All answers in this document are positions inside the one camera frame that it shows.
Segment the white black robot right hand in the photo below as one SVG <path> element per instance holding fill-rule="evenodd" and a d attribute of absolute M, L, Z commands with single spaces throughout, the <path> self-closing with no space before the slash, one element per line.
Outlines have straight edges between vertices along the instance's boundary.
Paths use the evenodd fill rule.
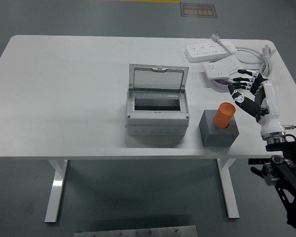
<path fill-rule="evenodd" d="M 284 126 L 279 121 L 279 110 L 273 85 L 261 73 L 239 69 L 247 77 L 234 78 L 228 90 L 235 104 L 256 119 L 260 125 L 260 135 L 270 143 L 272 139 L 283 140 Z"/>

